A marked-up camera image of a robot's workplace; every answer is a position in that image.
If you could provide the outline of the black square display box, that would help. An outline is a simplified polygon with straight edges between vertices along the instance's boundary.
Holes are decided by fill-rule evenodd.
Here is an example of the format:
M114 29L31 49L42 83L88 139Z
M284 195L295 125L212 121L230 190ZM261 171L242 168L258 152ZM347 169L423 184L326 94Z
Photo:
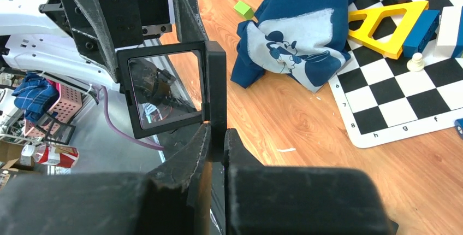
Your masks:
M223 160L227 57L217 42L156 45L116 55L134 138L206 123L212 129L212 158Z

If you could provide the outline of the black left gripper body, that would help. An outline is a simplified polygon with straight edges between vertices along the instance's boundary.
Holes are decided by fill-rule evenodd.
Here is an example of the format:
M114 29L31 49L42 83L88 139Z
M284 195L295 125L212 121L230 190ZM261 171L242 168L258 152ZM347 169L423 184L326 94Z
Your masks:
M115 48L139 45L172 31L168 0L97 0ZM103 59L99 40L72 0L48 0L39 11L72 37L77 51L90 60Z

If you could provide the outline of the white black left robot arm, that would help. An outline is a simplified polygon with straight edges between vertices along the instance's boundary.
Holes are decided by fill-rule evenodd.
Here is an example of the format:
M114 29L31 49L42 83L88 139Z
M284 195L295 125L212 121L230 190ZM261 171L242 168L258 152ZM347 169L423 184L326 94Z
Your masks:
M197 0L1 0L1 71L41 73L81 92L121 89L116 51L207 40Z

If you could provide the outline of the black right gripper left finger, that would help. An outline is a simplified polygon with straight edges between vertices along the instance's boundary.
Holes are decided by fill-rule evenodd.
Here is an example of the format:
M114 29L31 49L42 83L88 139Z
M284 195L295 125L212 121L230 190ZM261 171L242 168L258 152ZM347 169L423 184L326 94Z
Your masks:
M208 234L211 127L149 173L21 174L1 191L1 234Z

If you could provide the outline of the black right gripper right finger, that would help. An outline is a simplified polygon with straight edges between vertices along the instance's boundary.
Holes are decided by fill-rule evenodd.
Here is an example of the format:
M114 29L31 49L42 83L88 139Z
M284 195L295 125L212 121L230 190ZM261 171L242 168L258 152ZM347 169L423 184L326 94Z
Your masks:
M227 234L396 234L372 179L343 167L265 166L229 129Z

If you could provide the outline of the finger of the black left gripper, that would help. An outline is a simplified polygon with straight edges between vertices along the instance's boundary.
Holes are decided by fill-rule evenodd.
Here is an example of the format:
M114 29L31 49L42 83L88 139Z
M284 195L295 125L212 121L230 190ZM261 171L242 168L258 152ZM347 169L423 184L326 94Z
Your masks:
M178 41L185 43L209 39L199 14L198 0L173 0L173 6Z
M119 82L115 46L99 0L61 0L79 54Z

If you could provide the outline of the blue t-shirt garment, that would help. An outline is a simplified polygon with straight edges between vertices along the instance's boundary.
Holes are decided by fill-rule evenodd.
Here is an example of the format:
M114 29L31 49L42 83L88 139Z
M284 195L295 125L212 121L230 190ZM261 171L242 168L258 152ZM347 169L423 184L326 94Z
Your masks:
M231 81L247 88L265 72L317 92L350 59L348 7L354 0L263 0L238 24Z

